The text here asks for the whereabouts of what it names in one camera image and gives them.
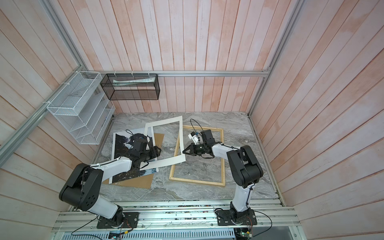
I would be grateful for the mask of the waterfall landscape photo print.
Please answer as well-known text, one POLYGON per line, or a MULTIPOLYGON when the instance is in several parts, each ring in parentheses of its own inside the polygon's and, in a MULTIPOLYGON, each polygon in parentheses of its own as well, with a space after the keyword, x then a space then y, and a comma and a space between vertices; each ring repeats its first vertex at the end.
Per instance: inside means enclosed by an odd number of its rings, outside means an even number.
MULTIPOLYGON (((147 149, 153 148, 156 146, 154 144, 152 133, 148 135, 144 135, 143 129, 136 130, 125 130, 124 132, 117 132, 113 135, 113 148, 112 148, 112 157, 113 159, 129 159, 130 160, 130 150, 133 147, 133 140, 135 137, 147 138, 147 149)), ((148 165, 149 162, 156 161, 157 158, 149 160, 148 162, 142 162, 141 164, 148 165)), ((140 170, 141 166, 133 167, 131 163, 131 168, 127 172, 120 173, 109 178, 109 183, 116 183, 124 180, 129 180, 133 178, 137 178, 140 176, 155 174, 159 171, 159 169, 148 169, 148 170, 140 170)))

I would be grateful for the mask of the white photo mat board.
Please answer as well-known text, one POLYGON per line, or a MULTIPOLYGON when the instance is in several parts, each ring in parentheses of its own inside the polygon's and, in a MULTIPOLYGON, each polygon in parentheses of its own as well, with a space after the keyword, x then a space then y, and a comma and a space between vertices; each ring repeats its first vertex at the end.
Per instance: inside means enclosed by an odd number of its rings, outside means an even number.
POLYGON ((171 157, 171 158, 152 161, 152 162, 149 162, 148 165, 141 164, 140 170, 157 169, 157 168, 176 165, 176 164, 183 163, 186 161, 185 154, 183 154, 184 139, 183 139, 183 117, 182 116, 178 116, 178 117, 174 117, 174 118, 170 118, 170 119, 165 119, 165 120, 160 120, 160 121, 156 121, 156 122, 146 123, 145 127, 144 127, 144 134, 147 135, 149 129, 151 129, 152 133, 154 133, 153 127, 172 124, 172 123, 179 123, 178 142, 177 142, 176 147, 179 147, 181 154, 176 155, 176 156, 171 157))

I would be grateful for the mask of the light wooden picture frame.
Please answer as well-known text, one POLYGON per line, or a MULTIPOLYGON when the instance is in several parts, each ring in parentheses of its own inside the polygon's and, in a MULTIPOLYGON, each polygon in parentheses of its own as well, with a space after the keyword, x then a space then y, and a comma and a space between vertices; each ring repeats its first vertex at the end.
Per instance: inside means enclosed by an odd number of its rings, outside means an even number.
MULTIPOLYGON (((213 132, 219 132, 220 133, 220 139, 221 139, 220 141, 221 142, 224 141, 224 129, 203 127, 203 130, 208 130, 208 129, 212 130, 213 132)), ((208 182, 208 181, 201 181, 201 180, 176 178, 176 177, 174 177, 175 167, 176 167, 176 165, 171 165, 171 171, 170 171, 170 176, 169 176, 169 180, 171 180, 171 181, 210 185, 210 186, 217 186, 217 187, 225 187, 226 186, 225 159, 223 159, 223 158, 221 158, 221 182, 208 182)))

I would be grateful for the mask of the brown cardboard backing board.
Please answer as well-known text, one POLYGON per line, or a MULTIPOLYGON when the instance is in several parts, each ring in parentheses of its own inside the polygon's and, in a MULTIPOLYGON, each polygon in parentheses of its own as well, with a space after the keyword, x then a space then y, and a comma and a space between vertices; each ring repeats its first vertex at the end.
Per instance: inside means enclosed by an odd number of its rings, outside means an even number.
POLYGON ((109 183, 109 180, 105 180, 103 184, 105 185, 114 185, 120 187, 133 187, 133 188, 141 188, 141 189, 149 189, 152 185, 152 181, 154 178, 154 174, 140 176, 137 178, 124 180, 116 183, 109 183))

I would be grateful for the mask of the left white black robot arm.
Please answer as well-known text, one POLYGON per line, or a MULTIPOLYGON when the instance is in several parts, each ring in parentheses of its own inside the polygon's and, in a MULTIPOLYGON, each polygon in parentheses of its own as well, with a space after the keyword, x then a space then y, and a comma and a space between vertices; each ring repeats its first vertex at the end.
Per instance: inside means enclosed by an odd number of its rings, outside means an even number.
POLYGON ((161 149, 157 146, 143 150, 132 148, 122 157, 101 164, 79 164, 59 194, 59 199, 85 212, 93 213, 106 220, 108 225, 118 228, 125 219, 121 206, 113 204, 100 196, 103 181, 133 168, 139 169, 142 162, 159 157, 161 149))

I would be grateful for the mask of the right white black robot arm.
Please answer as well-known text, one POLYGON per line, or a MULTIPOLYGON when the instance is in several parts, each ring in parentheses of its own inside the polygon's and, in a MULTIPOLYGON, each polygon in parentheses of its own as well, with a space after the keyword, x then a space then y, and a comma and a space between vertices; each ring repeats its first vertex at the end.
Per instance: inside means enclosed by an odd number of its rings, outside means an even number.
POLYGON ((256 218, 253 217, 254 211, 251 210, 249 202, 255 186, 260 178, 263 177, 264 172, 250 146, 230 147, 219 142, 211 145, 191 143, 182 153, 202 158, 210 155, 211 158, 218 157, 228 160, 232 177, 237 186, 235 196, 230 203, 230 209, 223 210, 218 208, 214 210, 218 225, 241 225, 245 222, 256 223, 256 218))

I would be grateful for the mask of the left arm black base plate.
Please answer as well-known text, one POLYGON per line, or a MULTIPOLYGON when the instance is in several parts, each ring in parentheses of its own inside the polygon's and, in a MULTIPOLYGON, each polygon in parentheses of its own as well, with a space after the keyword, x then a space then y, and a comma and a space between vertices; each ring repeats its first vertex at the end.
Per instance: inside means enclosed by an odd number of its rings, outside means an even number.
POLYGON ((100 217, 97 223, 97 229, 134 229, 138 225, 139 214, 139 212, 118 212, 112 219, 100 217))

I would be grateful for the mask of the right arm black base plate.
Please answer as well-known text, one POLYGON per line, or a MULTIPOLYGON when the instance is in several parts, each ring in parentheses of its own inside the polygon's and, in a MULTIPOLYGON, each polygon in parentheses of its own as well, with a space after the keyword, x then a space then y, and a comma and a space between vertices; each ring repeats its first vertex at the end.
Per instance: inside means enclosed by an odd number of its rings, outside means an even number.
POLYGON ((248 209, 244 212, 236 212, 233 209, 223 210, 217 208, 214 210, 219 226, 234 226, 234 225, 257 225, 255 212, 248 209))

